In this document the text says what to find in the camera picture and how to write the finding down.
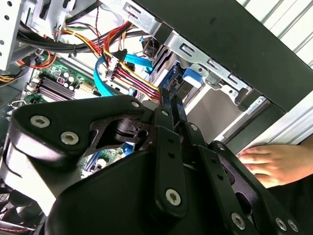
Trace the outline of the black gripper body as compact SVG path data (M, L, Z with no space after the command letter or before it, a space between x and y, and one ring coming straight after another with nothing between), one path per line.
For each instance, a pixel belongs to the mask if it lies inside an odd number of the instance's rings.
M173 216L153 205L155 159L137 152L66 189L45 223L47 235L218 235L209 184L183 162L186 196Z

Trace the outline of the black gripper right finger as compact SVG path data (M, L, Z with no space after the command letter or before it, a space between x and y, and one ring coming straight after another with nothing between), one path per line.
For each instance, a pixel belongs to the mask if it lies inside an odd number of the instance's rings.
M170 96L174 128L182 138L183 162L193 164L209 184L201 198L210 203L219 235L301 235L303 230L280 202L221 142L207 144L187 121L182 99Z

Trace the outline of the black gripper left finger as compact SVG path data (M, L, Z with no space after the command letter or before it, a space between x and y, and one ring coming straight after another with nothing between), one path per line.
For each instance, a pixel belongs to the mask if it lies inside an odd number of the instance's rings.
M159 89L155 109L130 95L31 104L14 111L7 134L7 184L35 200L45 215L57 197L79 180L83 157L126 142L154 157L153 205L180 214L185 179L180 137L181 101Z

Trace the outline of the bare person hand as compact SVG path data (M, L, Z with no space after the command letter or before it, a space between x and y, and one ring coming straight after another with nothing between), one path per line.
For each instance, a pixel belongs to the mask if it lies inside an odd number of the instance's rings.
M311 151L302 145L252 147L238 159L266 188L293 183L312 172Z

